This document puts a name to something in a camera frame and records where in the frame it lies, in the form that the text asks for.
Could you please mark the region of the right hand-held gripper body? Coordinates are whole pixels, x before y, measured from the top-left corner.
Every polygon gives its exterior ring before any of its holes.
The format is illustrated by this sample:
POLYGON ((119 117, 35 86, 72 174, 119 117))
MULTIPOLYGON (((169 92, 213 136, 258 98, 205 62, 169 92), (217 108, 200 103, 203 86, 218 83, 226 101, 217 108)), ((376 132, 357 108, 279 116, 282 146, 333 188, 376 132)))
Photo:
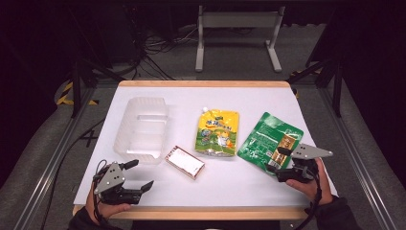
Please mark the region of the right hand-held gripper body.
POLYGON ((302 183, 308 183, 318 175, 318 166, 316 158, 330 157, 333 152, 330 150, 319 149, 307 144, 299 144, 292 149, 290 155, 293 161, 291 169, 278 169, 275 176, 280 182, 288 179, 294 179, 302 183))

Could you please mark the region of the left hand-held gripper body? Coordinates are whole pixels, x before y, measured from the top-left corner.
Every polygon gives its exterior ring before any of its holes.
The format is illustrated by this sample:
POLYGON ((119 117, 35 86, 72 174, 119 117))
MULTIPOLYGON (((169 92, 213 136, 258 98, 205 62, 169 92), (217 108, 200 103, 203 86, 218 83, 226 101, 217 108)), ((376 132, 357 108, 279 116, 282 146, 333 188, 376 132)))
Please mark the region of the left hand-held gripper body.
POLYGON ((94 180, 96 186, 93 193, 102 203, 109 205, 138 204, 141 199, 141 190, 129 190, 123 187, 125 177, 117 162, 101 169, 94 176, 94 180))

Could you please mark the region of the green foil packet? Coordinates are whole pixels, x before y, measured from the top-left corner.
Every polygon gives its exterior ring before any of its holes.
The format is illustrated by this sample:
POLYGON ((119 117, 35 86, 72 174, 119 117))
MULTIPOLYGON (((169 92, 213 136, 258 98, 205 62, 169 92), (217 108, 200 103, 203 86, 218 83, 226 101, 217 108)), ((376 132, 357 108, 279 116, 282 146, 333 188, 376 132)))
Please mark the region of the green foil packet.
POLYGON ((267 166, 277 170, 286 169, 290 157, 279 153, 278 148, 293 150, 303 136, 301 129, 264 112, 237 151, 237 155, 267 173, 267 166))

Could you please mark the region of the clear plastic container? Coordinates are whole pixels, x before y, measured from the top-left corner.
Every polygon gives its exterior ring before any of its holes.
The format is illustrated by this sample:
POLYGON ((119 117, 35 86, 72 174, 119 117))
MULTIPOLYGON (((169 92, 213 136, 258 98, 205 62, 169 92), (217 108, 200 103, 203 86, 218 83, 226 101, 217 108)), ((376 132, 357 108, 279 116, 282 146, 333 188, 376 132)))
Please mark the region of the clear plastic container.
POLYGON ((135 97, 126 105, 113 150, 124 160, 159 164, 169 109, 163 98, 135 97))

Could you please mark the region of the yellow spouted seasoning pouch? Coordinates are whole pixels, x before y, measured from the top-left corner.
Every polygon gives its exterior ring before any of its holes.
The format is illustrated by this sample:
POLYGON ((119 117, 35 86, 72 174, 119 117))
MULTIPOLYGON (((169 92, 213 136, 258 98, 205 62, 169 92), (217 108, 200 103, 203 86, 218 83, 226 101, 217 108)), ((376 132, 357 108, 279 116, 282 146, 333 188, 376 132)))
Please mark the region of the yellow spouted seasoning pouch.
POLYGON ((236 111, 204 108, 198 120, 194 149, 218 157, 235 156, 238 125, 236 111))

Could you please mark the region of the person's left hand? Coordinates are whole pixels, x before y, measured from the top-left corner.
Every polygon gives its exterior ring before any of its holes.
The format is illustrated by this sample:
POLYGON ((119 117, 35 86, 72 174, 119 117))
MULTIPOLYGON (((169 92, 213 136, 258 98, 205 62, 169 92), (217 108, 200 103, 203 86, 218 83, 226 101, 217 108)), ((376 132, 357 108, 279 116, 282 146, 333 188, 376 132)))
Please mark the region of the person's left hand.
POLYGON ((98 202, 98 199, 94 197, 92 191, 89 192, 86 198, 85 210, 87 211, 90 219, 97 225, 100 225, 96 210, 99 211, 99 215, 104 219, 109 219, 111 216, 119 214, 121 212, 128 211, 131 208, 130 204, 123 203, 119 205, 109 205, 102 202, 98 202))

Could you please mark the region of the person's right hand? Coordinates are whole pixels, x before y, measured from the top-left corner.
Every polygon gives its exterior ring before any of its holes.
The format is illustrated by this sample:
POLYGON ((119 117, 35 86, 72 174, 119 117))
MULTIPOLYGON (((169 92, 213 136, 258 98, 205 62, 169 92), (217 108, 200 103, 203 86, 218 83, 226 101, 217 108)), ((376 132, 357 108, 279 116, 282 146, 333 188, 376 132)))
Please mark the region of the person's right hand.
POLYGON ((299 192, 302 192, 309 201, 315 201, 318 190, 321 190, 319 204, 329 204, 333 201, 333 196, 329 186, 327 174, 325 172, 325 166, 320 158, 316 158, 315 162, 318 166, 319 182, 313 180, 308 183, 302 183, 294 179, 288 179, 285 184, 299 192))

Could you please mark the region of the black metal stand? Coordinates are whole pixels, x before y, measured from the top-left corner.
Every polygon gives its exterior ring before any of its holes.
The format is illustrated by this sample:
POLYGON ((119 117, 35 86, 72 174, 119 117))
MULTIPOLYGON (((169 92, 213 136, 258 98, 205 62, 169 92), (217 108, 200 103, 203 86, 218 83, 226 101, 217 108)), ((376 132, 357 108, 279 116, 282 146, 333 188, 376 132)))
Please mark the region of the black metal stand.
POLYGON ((326 59, 319 61, 303 71, 293 74, 286 81, 289 84, 295 83, 304 77, 312 74, 316 70, 320 70, 320 74, 315 80, 315 85, 318 88, 326 88, 331 81, 333 84, 332 108, 337 117, 341 117, 340 102, 341 102, 341 89, 342 89, 342 65, 339 60, 326 59))
POLYGON ((93 69, 101 72, 108 78, 121 82, 124 80, 123 77, 113 73, 101 65, 90 61, 89 59, 78 57, 72 66, 72 83, 73 83, 73 102, 74 108, 72 112, 72 118, 76 118, 80 112, 80 109, 84 105, 84 98, 81 93, 81 85, 84 84, 86 88, 95 88, 97 85, 97 80, 95 74, 92 72, 93 69))

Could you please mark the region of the yellow and black tape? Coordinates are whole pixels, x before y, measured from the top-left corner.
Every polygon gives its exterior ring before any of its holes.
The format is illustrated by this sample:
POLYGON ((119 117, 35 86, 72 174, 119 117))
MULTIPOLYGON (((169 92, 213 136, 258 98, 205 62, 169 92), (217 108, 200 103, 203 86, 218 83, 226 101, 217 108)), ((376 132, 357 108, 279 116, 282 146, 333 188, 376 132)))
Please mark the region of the yellow and black tape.
POLYGON ((69 96, 73 90, 73 83, 69 80, 66 82, 65 86, 63 87, 59 98, 56 100, 57 104, 69 104, 73 105, 74 99, 70 99, 69 96))

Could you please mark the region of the white metal stand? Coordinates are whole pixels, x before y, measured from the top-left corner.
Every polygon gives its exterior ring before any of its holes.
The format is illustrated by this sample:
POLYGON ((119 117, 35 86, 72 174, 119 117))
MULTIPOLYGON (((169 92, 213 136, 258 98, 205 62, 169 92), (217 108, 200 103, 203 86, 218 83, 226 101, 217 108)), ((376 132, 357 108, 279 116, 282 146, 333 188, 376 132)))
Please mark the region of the white metal stand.
POLYGON ((202 72, 204 65, 204 29, 205 28, 268 28, 270 38, 264 44, 275 72, 280 73, 282 66, 275 50, 275 44, 284 17, 285 7, 274 11, 205 11, 198 9, 195 71, 202 72))

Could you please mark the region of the aluminium rail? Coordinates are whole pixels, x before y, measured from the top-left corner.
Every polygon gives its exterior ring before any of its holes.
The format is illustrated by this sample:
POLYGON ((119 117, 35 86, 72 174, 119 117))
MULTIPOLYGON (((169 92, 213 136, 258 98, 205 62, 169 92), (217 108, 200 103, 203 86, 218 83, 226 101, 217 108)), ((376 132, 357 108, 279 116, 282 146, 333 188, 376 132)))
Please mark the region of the aluminium rail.
POLYGON ((384 204, 380 193, 376 189, 375 183, 373 182, 365 164, 361 159, 358 149, 356 148, 354 142, 350 139, 350 133, 345 126, 344 121, 336 115, 336 112, 332 107, 331 96, 325 88, 320 89, 319 94, 327 107, 327 110, 332 117, 332 120, 336 125, 342 140, 344 141, 344 146, 347 150, 350 163, 370 205, 372 206, 372 210, 377 217, 381 228, 383 230, 398 230, 398 227, 384 204))
POLYGON ((16 195, 20 196, 14 207, 20 211, 11 230, 29 229, 35 213, 56 178, 59 163, 68 150, 68 144, 84 112, 84 102, 91 99, 94 91, 94 88, 83 90, 80 99, 83 105, 75 116, 72 116, 73 110, 70 107, 58 106, 56 113, 44 122, 23 151, 12 176, 12 187, 16 195))

